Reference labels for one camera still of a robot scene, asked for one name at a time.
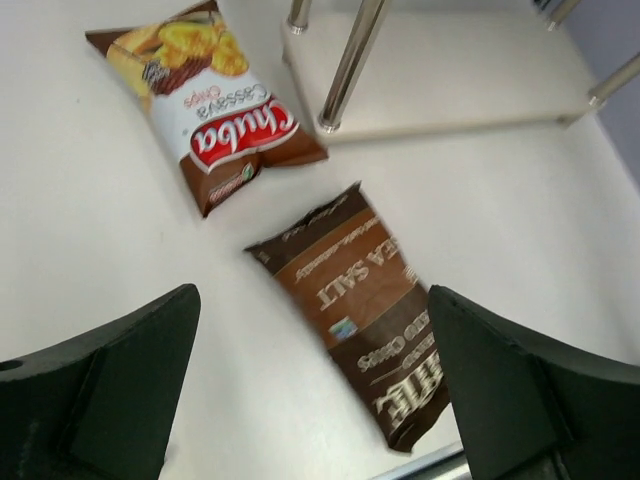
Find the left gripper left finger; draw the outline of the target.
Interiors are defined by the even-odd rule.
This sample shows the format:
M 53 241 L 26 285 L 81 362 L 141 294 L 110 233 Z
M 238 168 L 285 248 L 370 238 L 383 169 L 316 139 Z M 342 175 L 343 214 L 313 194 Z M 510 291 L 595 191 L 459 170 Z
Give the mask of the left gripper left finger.
M 1 364 L 4 479 L 156 479 L 201 311 L 183 284 L 59 344 Z

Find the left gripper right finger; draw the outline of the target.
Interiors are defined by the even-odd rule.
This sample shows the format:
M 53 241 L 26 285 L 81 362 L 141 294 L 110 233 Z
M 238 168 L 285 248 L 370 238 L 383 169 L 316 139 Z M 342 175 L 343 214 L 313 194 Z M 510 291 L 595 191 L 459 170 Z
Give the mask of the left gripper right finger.
M 636 479 L 639 369 L 434 285 L 428 314 L 475 479 Z

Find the brown Kettle sea salt bag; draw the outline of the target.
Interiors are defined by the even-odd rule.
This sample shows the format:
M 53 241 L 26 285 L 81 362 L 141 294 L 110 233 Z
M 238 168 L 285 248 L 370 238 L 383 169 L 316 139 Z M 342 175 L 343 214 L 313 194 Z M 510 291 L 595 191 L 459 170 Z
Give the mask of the brown Kettle sea salt bag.
M 411 452 L 449 393 L 427 289 L 360 185 L 245 250 L 322 339 L 387 446 Z

